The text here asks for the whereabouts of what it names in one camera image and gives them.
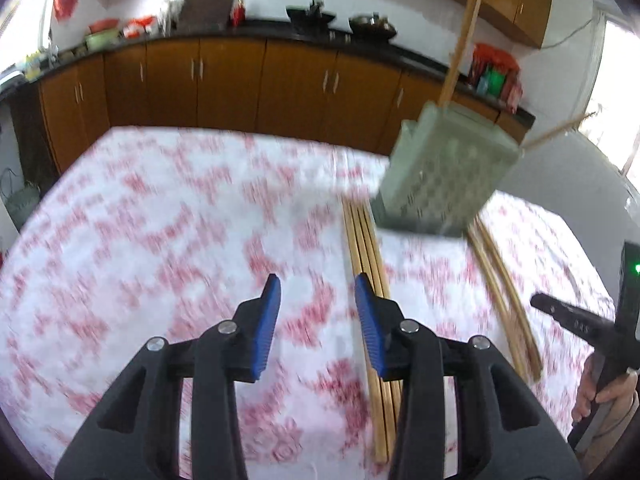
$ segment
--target floral tablecloth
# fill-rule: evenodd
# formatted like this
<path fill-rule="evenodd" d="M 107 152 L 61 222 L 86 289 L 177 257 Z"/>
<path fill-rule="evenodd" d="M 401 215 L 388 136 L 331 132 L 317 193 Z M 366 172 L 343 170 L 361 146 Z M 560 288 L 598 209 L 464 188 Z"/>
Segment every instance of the floral tablecloth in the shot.
<path fill-rule="evenodd" d="M 385 157 L 212 130 L 117 128 L 67 171 L 0 275 L 0 406 L 52 474 L 85 416 L 154 335 L 199 336 L 260 293 L 282 306 L 266 371 L 238 384 L 252 479 L 365 479 L 371 460 L 364 350 L 341 195 L 373 194 Z M 612 317 L 613 304 L 558 216 L 496 192 L 482 212 L 527 306 L 545 371 L 532 389 L 559 429 L 584 343 L 528 307 L 541 290 Z M 486 334 L 509 355 L 464 240 L 377 232 L 393 298 L 437 334 Z M 190 474 L 190 384 L 181 474 Z M 456 429 L 447 391 L 447 474 Z"/>

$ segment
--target silver screw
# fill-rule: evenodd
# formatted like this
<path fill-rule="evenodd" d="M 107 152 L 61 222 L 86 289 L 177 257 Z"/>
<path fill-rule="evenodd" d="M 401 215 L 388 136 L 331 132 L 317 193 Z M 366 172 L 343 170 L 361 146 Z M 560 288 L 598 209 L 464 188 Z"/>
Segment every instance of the silver screw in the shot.
<path fill-rule="evenodd" d="M 158 352 L 164 348 L 164 339 L 161 337 L 152 337 L 149 341 L 146 342 L 146 349 L 151 350 L 152 352 Z"/>
<path fill-rule="evenodd" d="M 478 350 L 486 350 L 491 346 L 491 342 L 483 335 L 476 335 L 471 338 L 471 344 Z"/>
<path fill-rule="evenodd" d="M 227 319 L 218 325 L 218 332 L 221 334 L 232 334 L 236 330 L 238 330 L 238 325 L 230 319 Z"/>
<path fill-rule="evenodd" d="M 420 330 L 420 325 L 413 319 L 403 319 L 400 322 L 400 330 L 402 330 L 403 332 L 407 332 L 408 334 L 413 334 Z"/>

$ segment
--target human hand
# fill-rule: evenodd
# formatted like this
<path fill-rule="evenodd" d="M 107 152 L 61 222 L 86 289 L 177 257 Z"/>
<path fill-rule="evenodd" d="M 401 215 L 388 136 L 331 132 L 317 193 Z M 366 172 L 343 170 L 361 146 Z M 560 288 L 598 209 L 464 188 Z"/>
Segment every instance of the human hand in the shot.
<path fill-rule="evenodd" d="M 634 400 L 634 392 L 638 384 L 638 373 L 628 370 L 625 374 L 611 381 L 599 394 L 596 395 L 596 384 L 591 379 L 593 370 L 593 354 L 587 357 L 584 362 L 584 370 L 580 378 L 580 385 L 576 394 L 575 406 L 571 410 L 571 417 L 574 422 L 580 422 L 585 416 L 591 414 L 591 401 L 596 400 L 598 404 L 613 400 L 611 415 L 622 418 L 628 411 Z"/>

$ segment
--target cable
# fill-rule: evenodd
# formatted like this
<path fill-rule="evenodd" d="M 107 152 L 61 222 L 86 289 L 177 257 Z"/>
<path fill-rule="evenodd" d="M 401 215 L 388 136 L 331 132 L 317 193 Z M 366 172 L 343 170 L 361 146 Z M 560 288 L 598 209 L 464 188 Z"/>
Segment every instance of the cable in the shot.
<path fill-rule="evenodd" d="M 565 41 L 570 40 L 572 37 L 574 37 L 576 34 L 578 34 L 578 32 L 580 32 L 581 30 L 583 30 L 587 25 L 589 25 L 591 22 L 593 21 L 593 18 L 591 18 L 587 23 L 585 23 L 584 25 L 576 28 L 571 34 L 569 34 L 566 38 L 564 38 L 564 40 L 562 41 L 558 41 L 557 43 L 554 43 L 553 45 L 547 45 L 542 47 L 540 50 L 546 50 L 548 48 L 553 48 L 555 46 L 559 46 L 562 45 Z"/>

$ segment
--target black countertop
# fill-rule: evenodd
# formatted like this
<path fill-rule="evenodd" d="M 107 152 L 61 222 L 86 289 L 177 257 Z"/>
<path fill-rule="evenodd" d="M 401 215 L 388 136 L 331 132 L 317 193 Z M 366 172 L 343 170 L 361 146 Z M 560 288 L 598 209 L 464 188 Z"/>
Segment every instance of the black countertop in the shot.
<path fill-rule="evenodd" d="M 122 40 L 110 47 L 95 51 L 87 52 L 81 56 L 77 56 L 65 62 L 57 63 L 53 68 L 43 71 L 36 79 L 31 82 L 45 78 L 47 75 L 57 72 L 73 63 L 85 59 L 95 54 L 103 52 L 112 52 L 132 44 L 139 44 L 151 41 L 175 40 L 180 38 L 204 38 L 204 37 L 224 37 L 224 38 L 265 38 L 267 40 L 285 40 L 299 41 L 311 46 L 320 48 L 330 48 L 355 56 L 365 57 L 370 60 L 383 62 L 393 65 L 401 70 L 407 70 L 413 73 L 431 77 L 437 80 L 444 80 L 448 67 L 434 59 L 423 56 L 412 50 L 402 48 L 393 43 L 371 43 L 369 41 L 354 38 L 350 33 L 330 28 L 328 31 L 316 32 L 308 30 L 297 30 L 289 22 L 277 20 L 247 20 L 240 27 L 225 28 L 222 30 L 199 30 L 190 33 L 174 33 L 169 37 L 164 36 L 146 36 L 143 38 L 135 38 L 134 40 Z M 478 95 L 475 90 L 467 83 L 466 75 L 460 74 L 456 90 L 461 93 L 468 94 L 474 99 L 486 104 L 496 110 L 504 110 L 504 105 L 498 102 L 492 96 Z M 15 89 L 23 84 L 28 84 L 24 78 L 10 83 L 8 88 L 0 88 L 0 100 L 8 97 Z M 533 126 L 536 118 L 522 108 L 518 108 L 514 117 L 526 128 Z"/>

